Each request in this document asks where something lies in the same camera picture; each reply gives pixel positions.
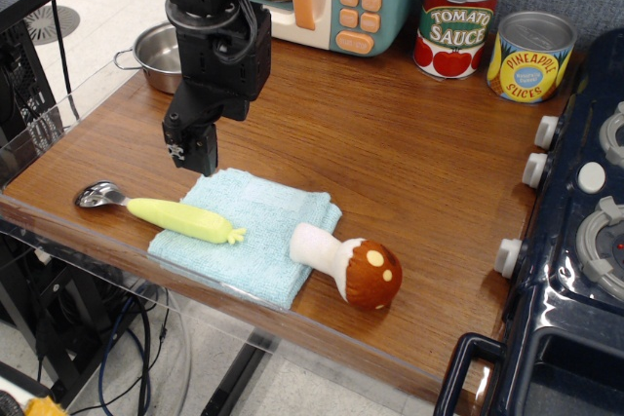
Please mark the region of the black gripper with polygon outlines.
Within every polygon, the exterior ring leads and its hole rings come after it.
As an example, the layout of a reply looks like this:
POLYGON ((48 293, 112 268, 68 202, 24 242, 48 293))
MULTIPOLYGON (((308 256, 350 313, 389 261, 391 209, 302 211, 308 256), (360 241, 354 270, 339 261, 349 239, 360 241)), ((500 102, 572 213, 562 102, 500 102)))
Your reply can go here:
POLYGON ((166 2, 175 27, 182 82, 163 120, 177 168, 211 176, 218 166, 215 121, 244 121, 271 70, 271 15, 249 0, 200 17, 166 2))

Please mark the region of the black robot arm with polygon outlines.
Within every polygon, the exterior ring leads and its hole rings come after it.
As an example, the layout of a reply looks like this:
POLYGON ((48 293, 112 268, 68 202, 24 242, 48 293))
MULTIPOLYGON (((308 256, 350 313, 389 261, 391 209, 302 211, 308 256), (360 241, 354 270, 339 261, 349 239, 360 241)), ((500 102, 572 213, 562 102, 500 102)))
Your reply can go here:
POLYGON ((251 0, 166 0, 181 82, 163 119, 179 168, 204 176, 218 165, 215 123, 246 119, 271 70, 271 16, 251 0))

